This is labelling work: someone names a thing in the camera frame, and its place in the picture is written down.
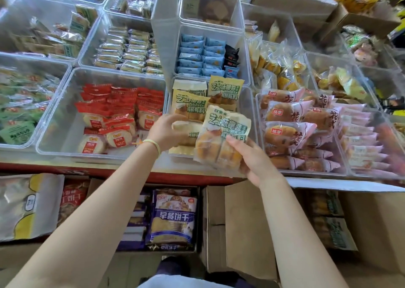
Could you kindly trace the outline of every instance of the hand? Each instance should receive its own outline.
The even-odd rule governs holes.
[[[251,139],[245,143],[234,137],[226,136],[226,141],[242,155],[240,172],[246,174],[247,179],[256,187],[260,188],[264,181],[281,175],[266,153]]]
[[[149,130],[148,139],[158,143],[160,151],[177,146],[181,140],[188,137],[187,132],[172,129],[175,121],[187,121],[187,117],[180,114],[164,114]]]

